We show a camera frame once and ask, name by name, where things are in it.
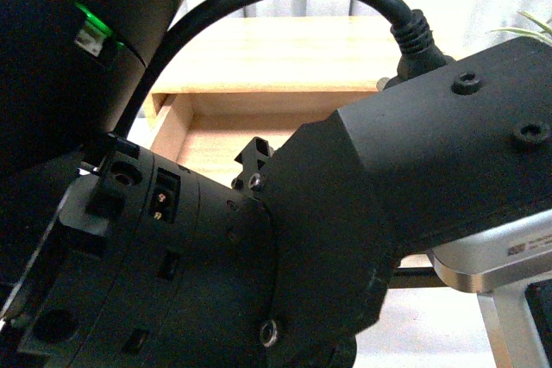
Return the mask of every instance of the black plastic housing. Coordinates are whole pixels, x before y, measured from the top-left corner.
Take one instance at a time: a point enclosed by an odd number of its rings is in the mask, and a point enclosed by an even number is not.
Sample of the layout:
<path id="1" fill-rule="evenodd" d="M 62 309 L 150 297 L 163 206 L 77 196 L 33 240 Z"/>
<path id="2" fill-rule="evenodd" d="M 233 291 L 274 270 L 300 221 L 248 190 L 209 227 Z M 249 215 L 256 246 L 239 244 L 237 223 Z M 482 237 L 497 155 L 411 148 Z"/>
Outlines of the black plastic housing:
<path id="1" fill-rule="evenodd" d="M 0 177 L 112 131 L 180 1 L 0 0 Z M 107 59 L 75 42 L 77 3 L 113 32 Z"/>
<path id="2" fill-rule="evenodd" d="M 482 86 L 459 95 L 466 72 Z M 552 125 L 551 72 L 552 48 L 509 41 L 304 125 L 276 151 L 256 194 L 279 247 L 270 318 L 285 334 L 269 366 L 375 323 L 397 259 L 552 208 L 549 134 L 518 144 Z"/>

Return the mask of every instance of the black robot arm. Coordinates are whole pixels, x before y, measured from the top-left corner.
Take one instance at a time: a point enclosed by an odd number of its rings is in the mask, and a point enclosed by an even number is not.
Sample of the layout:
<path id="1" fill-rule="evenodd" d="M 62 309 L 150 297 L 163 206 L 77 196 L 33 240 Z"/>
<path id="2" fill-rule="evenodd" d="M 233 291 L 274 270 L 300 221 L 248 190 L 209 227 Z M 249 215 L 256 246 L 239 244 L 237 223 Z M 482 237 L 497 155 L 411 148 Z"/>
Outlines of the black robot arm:
<path id="1" fill-rule="evenodd" d="M 407 62 L 395 86 L 304 125 L 275 153 L 253 139 L 230 189 L 109 131 L 128 130 L 193 35 L 255 0 L 191 12 L 183 22 L 197 26 L 178 24 L 155 54 L 76 1 L 53 3 L 72 16 L 58 25 L 68 38 L 50 34 L 50 53 L 40 38 L 22 47 L 61 59 L 55 76 L 44 66 L 31 82 L 28 62 L 0 55 L 9 93 L 25 97 L 21 112 L 1 98 L 13 134 L 2 130 L 2 366 L 350 367 L 351 338 L 378 320 L 402 257 L 551 207 L 552 49 L 537 41 L 452 62 L 420 14 L 399 14 Z M 23 19 L 18 0 L 0 2 L 28 25 L 2 45 L 23 44 L 38 12 Z M 118 71 L 121 81 L 101 78 Z M 91 93 L 91 109 L 75 106 Z"/>

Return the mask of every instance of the screw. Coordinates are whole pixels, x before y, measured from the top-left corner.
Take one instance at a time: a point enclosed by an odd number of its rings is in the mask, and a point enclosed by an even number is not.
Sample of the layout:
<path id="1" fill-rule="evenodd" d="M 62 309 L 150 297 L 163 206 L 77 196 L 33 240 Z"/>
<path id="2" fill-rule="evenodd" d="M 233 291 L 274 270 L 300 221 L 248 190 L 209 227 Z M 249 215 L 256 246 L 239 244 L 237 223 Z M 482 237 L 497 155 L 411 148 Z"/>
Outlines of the screw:
<path id="1" fill-rule="evenodd" d="M 452 91 L 458 95 L 472 95 L 480 90 L 481 79 L 474 72 L 463 72 L 452 83 Z"/>
<path id="2" fill-rule="evenodd" d="M 260 191 L 260 189 L 262 189 L 262 185 L 262 178 L 258 172 L 249 178 L 248 187 L 250 190 Z"/>
<path id="3" fill-rule="evenodd" d="M 266 348 L 269 348 L 278 341 L 278 327 L 274 320 L 265 321 L 260 326 L 259 338 L 260 343 Z"/>
<path id="4" fill-rule="evenodd" d="M 376 83 L 376 90 L 378 90 L 378 92 L 383 91 L 386 88 L 386 85 L 387 85 L 388 82 L 389 82 L 388 77 L 380 78 L 378 80 L 378 82 Z"/>

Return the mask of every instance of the green plant leaf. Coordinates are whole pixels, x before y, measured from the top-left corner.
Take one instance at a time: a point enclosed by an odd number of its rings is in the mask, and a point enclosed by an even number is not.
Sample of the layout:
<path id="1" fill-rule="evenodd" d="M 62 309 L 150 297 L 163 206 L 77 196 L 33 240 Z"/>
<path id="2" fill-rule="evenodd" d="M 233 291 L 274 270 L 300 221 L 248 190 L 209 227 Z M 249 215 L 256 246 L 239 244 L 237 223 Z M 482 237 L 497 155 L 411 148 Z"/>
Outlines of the green plant leaf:
<path id="1" fill-rule="evenodd" d="M 539 34 L 534 30 L 521 29 L 521 28 L 500 28 L 500 29 L 492 30 L 491 32 L 510 32 L 511 34 L 520 34 L 522 36 L 529 36 L 530 38 L 538 39 L 541 42 L 544 42 L 552 46 L 552 40 L 550 38 L 544 36 L 543 34 Z"/>
<path id="2" fill-rule="evenodd" d="M 531 13 L 529 12 L 525 12 L 525 11 L 522 11 L 522 12 L 518 12 L 519 15 L 523 16 L 523 17 L 526 17 L 527 19 L 529 19 L 530 21 L 532 21 L 533 23 L 535 23 L 537 26 L 539 26 L 544 32 L 546 32 L 547 34 L 550 34 L 552 35 L 552 27 L 550 27 L 549 25 L 547 25 L 546 23 L 544 22 L 541 22 L 540 20 L 538 20 L 536 17 L 534 17 Z"/>

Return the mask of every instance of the bolt head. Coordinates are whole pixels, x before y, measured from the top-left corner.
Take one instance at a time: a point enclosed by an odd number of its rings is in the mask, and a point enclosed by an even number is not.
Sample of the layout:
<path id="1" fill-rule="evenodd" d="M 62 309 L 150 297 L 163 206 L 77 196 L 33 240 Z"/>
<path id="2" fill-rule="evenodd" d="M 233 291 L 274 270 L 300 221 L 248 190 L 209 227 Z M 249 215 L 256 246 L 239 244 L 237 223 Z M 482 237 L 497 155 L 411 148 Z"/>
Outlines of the bolt head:
<path id="1" fill-rule="evenodd" d="M 474 72 L 463 72 L 455 78 L 452 91 L 458 95 L 472 95 L 482 86 L 481 78 Z"/>
<path id="2" fill-rule="evenodd" d="M 262 178 L 260 177 L 260 174 L 256 172 L 253 176 L 249 178 L 248 181 L 248 188 L 253 191 L 259 191 L 262 189 Z"/>

